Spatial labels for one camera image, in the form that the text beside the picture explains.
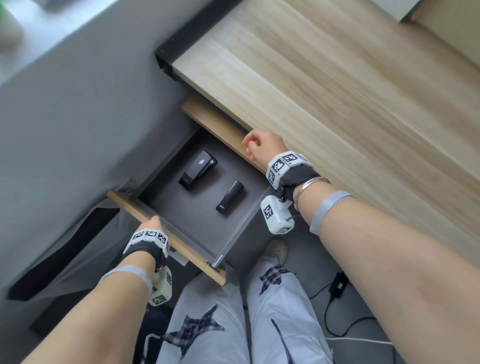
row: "pale skin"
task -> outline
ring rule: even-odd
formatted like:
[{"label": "pale skin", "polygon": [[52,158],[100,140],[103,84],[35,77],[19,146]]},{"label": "pale skin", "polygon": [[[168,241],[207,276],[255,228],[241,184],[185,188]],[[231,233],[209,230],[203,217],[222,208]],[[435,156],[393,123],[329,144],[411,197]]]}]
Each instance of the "pale skin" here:
[{"label": "pale skin", "polygon": [[[288,150],[280,136],[259,130],[251,131],[243,145],[250,159],[264,166]],[[300,195],[298,207],[309,224],[335,191],[317,182]],[[161,230],[159,218],[138,230],[146,227]],[[480,269],[360,200],[335,205],[318,233],[407,363],[478,362]],[[150,277],[155,269],[152,256],[143,252],[126,257],[122,265],[136,265]],[[131,363],[147,301],[141,278],[127,272],[108,276],[24,363]]]}]

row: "hand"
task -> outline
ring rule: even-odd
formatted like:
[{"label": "hand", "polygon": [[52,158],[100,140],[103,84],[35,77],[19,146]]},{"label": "hand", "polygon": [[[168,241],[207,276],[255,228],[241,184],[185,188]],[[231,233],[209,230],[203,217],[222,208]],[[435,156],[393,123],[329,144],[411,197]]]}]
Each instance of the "hand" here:
[{"label": "hand", "polygon": [[242,145],[248,147],[247,155],[250,156],[250,160],[257,160],[264,167],[266,167],[277,154],[288,152],[281,136],[262,130],[252,130],[249,132],[245,139],[243,139]]},{"label": "hand", "polygon": [[160,218],[158,216],[153,216],[150,220],[142,222],[135,232],[143,230],[143,229],[154,229],[154,230],[162,230],[162,223],[160,222]]}]

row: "power adapter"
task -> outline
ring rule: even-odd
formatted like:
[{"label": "power adapter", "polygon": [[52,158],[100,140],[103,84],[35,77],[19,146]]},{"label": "power adapter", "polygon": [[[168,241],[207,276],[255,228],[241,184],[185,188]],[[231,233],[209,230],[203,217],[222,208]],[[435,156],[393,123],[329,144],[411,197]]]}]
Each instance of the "power adapter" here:
[{"label": "power adapter", "polygon": [[343,291],[347,287],[348,277],[344,272],[339,272],[335,275],[335,278],[330,285],[328,291],[330,292],[330,300],[340,298]]}]

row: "pants leg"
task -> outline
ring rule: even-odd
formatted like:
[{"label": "pants leg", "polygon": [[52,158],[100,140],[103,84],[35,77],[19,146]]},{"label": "pants leg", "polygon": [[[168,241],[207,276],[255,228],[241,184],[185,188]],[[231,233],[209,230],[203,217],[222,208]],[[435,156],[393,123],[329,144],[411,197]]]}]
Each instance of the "pants leg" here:
[{"label": "pants leg", "polygon": [[293,273],[261,256],[247,280],[252,364],[332,364],[312,304]]},{"label": "pants leg", "polygon": [[245,313],[231,268],[223,287],[202,273],[183,289],[157,359],[157,364],[174,363],[250,363]]}]

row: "black fabric strap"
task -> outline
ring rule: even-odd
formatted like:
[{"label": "black fabric strap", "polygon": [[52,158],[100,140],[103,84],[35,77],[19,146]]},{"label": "black fabric strap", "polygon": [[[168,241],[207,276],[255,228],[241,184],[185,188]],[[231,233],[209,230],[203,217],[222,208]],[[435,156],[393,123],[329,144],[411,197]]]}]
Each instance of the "black fabric strap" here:
[{"label": "black fabric strap", "polygon": [[125,259],[128,255],[135,252],[149,253],[155,259],[155,273],[158,272],[161,267],[165,266],[166,259],[163,255],[163,251],[154,242],[141,241],[131,245],[130,248],[128,248],[128,250],[122,256],[122,259]]},{"label": "black fabric strap", "polygon": [[315,177],[320,177],[320,174],[315,172],[310,166],[300,164],[299,166],[293,167],[285,173],[285,176],[280,180],[279,193],[283,196],[279,197],[284,197],[284,200],[288,199],[293,201],[293,191],[295,187]]}]

